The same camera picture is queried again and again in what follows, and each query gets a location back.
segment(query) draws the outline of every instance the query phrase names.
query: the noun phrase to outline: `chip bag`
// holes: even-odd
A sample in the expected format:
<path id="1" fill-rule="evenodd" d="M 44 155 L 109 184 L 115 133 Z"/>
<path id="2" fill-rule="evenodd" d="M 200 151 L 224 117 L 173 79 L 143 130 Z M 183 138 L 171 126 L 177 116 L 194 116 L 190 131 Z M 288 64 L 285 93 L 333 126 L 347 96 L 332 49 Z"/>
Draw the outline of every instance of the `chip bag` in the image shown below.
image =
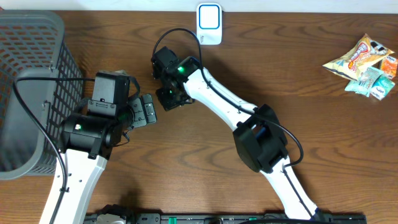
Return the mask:
<path id="1" fill-rule="evenodd" d="M 398 60 L 391 56 L 388 56 L 381 60 L 380 70 L 382 70 L 385 76 L 389 79 L 394 78 L 397 75 Z"/>
<path id="2" fill-rule="evenodd" d="M 369 67 L 359 78 L 359 81 L 351 80 L 344 89 L 345 91 L 354 91 L 357 94 L 369 97 L 373 83 L 383 74 L 382 70 Z"/>
<path id="3" fill-rule="evenodd" d="M 358 81 L 367 68 L 394 53 L 365 34 L 347 54 L 323 65 L 327 70 L 349 80 Z"/>

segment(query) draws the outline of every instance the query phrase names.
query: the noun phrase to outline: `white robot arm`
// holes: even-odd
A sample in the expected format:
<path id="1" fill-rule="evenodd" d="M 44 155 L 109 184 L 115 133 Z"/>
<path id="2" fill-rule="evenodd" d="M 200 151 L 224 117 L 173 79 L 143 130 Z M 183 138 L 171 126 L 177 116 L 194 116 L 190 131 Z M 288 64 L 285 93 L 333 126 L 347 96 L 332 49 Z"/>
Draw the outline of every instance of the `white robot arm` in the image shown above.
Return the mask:
<path id="1" fill-rule="evenodd" d="M 229 98 L 244 109 L 254 112 L 253 109 L 257 108 L 256 105 L 240 99 L 238 96 L 226 89 L 210 75 L 207 69 L 204 68 L 203 71 L 206 79 L 213 85 L 213 87 L 223 94 L 223 96 Z M 209 109 L 216 113 L 232 129 L 232 131 L 235 131 L 239 122 L 243 123 L 251 116 L 238 111 L 235 107 L 209 88 L 199 69 L 188 76 L 188 81 L 185 82 L 183 86 L 190 97 L 209 107 Z M 282 166 L 289 163 L 290 159 L 289 156 L 287 156 L 286 158 L 282 158 L 274 167 L 272 167 L 273 171 L 271 173 L 267 173 L 262 170 L 260 170 L 260 173 L 267 178 L 271 186 L 276 191 L 284 205 L 285 213 L 289 218 L 309 220 L 314 216 L 317 206 L 309 199 L 291 167 L 286 167 L 285 171 L 292 184 L 290 184 L 288 178 L 282 172 Z"/>
<path id="2" fill-rule="evenodd" d="M 137 89 L 132 96 L 128 96 L 130 83 L 135 84 Z M 138 82 L 123 71 L 100 71 L 96 74 L 92 99 L 82 101 L 78 109 L 60 125 L 59 152 L 66 175 L 60 161 L 57 161 L 40 224 L 83 223 L 91 194 L 106 167 L 112 148 L 121 141 L 121 136 L 129 140 L 123 131 L 157 120 L 152 97 L 138 96 Z M 86 104 L 87 115 L 82 115 L 79 112 Z M 64 175 L 67 177 L 65 188 Z"/>

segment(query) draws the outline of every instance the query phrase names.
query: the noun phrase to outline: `white wall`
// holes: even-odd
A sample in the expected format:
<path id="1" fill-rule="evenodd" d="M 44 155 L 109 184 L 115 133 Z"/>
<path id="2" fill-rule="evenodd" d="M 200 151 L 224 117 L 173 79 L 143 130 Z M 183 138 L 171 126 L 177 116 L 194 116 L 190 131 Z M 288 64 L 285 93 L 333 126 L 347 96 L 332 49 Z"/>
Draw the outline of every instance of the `white wall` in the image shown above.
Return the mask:
<path id="1" fill-rule="evenodd" d="M 197 0 L 0 0 L 4 9 L 195 11 Z M 226 12 L 398 13 L 398 0 L 218 0 Z"/>

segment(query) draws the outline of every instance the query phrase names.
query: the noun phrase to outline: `candy wrapper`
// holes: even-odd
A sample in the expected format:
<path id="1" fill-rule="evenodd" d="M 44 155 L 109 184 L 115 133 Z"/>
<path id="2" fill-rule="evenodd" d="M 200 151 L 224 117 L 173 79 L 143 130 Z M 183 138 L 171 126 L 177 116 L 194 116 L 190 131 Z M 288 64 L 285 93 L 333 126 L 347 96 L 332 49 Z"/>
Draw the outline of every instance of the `candy wrapper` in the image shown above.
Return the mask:
<path id="1" fill-rule="evenodd" d="M 368 67 L 392 53 L 392 50 L 365 34 L 347 54 L 324 64 L 323 67 L 343 78 L 358 81 Z"/>
<path id="2" fill-rule="evenodd" d="M 390 79 L 385 77 L 384 75 L 380 76 L 380 78 L 374 83 L 371 94 L 379 100 L 382 100 L 387 94 L 390 92 L 392 87 L 394 87 L 395 83 L 393 83 Z"/>
<path id="3" fill-rule="evenodd" d="M 398 60 L 391 56 L 387 56 L 380 63 L 380 70 L 384 72 L 384 75 L 393 79 L 397 75 Z"/>
<path id="4" fill-rule="evenodd" d="M 373 83 L 382 76 L 383 71 L 374 67 L 369 67 L 359 78 L 359 81 L 351 80 L 345 88 L 345 91 L 354 91 L 357 94 L 369 97 Z"/>

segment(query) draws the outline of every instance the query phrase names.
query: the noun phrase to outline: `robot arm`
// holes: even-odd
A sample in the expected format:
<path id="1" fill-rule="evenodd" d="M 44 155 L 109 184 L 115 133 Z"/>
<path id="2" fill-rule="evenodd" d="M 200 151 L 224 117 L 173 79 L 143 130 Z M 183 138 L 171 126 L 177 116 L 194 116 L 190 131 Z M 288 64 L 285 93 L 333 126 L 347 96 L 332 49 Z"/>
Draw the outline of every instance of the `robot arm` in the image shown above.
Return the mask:
<path id="1" fill-rule="evenodd" d="M 233 131 L 240 158 L 255 172 L 260 172 L 270 182 L 281 199 L 289 218 L 309 220 L 317 212 L 317 206 L 308 198 L 291 167 L 285 145 L 287 140 L 278 127 L 268 126 L 240 112 L 209 88 L 203 79 L 196 59 L 180 61 L 167 47 L 152 58 L 155 78 L 164 87 L 156 94 L 166 111 L 182 106 L 190 98 L 198 100 L 215 112 Z M 248 111 L 255 112 L 279 123 L 274 111 L 267 105 L 257 108 L 230 92 L 217 82 L 207 69 L 203 69 L 208 82 L 224 97 Z"/>
<path id="2" fill-rule="evenodd" d="M 256 105 L 240 99 L 217 82 L 210 75 L 207 69 L 204 68 L 203 70 L 205 72 L 206 79 L 224 96 L 247 110 L 257 108 Z M 190 97 L 209 107 L 209 109 L 216 113 L 232 129 L 232 131 L 236 130 L 239 122 L 243 123 L 250 118 L 250 115 L 239 112 L 235 107 L 231 106 L 228 102 L 218 96 L 211 88 L 208 88 L 200 70 L 193 72 L 183 86 Z M 294 188 L 289 183 L 289 180 L 282 171 L 282 166 L 289 163 L 289 156 L 286 156 L 286 158 L 281 158 L 281 160 L 272 167 L 271 173 L 264 172 L 263 170 L 260 170 L 259 172 L 267 178 L 271 186 L 276 191 L 284 205 L 285 213 L 289 218 L 309 220 L 314 216 L 317 206 L 309 199 L 291 167 L 287 167 L 285 171 Z"/>
<path id="3" fill-rule="evenodd" d="M 137 92 L 128 97 L 131 82 Z M 93 97 L 87 101 L 87 115 L 75 111 L 60 125 L 59 146 L 68 174 L 67 187 L 57 208 L 60 190 L 63 190 L 62 169 L 57 161 L 40 224 L 51 223 L 54 211 L 57 214 L 53 223 L 83 223 L 91 194 L 113 147 L 121 141 L 122 135 L 127 136 L 123 131 L 157 120 L 152 97 L 138 98 L 138 95 L 138 83 L 124 71 L 96 74 Z"/>

